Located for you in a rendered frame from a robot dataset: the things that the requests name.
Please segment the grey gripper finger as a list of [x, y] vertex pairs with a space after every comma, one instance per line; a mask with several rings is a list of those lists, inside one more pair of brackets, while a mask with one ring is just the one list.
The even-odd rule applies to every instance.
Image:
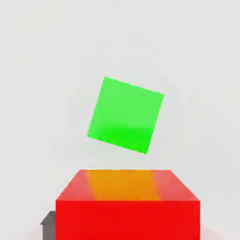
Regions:
[[43, 240], [55, 240], [55, 211], [50, 211], [41, 222]]

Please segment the small green cube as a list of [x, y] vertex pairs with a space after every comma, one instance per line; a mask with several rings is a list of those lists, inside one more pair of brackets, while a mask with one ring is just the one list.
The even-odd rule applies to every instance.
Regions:
[[162, 93], [104, 77], [87, 136], [146, 154]]

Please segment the small red cube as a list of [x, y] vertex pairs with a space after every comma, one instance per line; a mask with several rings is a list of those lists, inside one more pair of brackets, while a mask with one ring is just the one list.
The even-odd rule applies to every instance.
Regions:
[[200, 240], [200, 200], [169, 170], [79, 170], [56, 200], [56, 240]]

